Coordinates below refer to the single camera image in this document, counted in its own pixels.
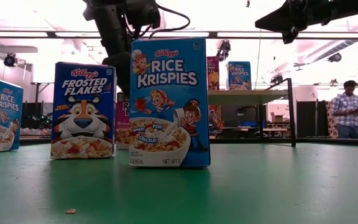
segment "pink cereal box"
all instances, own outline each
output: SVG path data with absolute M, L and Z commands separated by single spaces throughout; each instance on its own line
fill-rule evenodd
M 206 57 L 208 68 L 208 89 L 219 90 L 219 57 Z
M 128 149 L 134 138 L 129 126 L 129 99 L 124 93 L 117 94 L 116 108 L 116 149 Z

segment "man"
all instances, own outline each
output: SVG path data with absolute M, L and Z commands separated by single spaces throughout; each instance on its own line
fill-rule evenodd
M 356 85 L 353 80 L 345 82 L 345 92 L 335 97 L 333 102 L 339 138 L 358 139 L 358 96 L 353 94 Z

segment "tony the tiger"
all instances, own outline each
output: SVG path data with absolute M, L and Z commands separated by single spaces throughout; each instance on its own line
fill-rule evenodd
M 101 102 L 101 97 L 95 95 L 92 100 L 76 100 L 73 96 L 68 97 L 72 103 L 70 110 L 56 119 L 53 130 L 56 137 L 53 142 L 62 139 L 86 136 L 104 139 L 108 138 L 111 129 L 111 121 L 100 114 L 96 105 Z

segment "shelf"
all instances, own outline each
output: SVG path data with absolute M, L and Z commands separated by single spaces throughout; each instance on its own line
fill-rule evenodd
M 210 90 L 208 103 L 210 105 L 263 105 L 287 95 L 286 90 Z

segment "jeans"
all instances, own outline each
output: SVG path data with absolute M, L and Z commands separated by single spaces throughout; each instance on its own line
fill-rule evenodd
M 342 139 L 358 139 L 358 126 L 338 124 L 338 135 Z

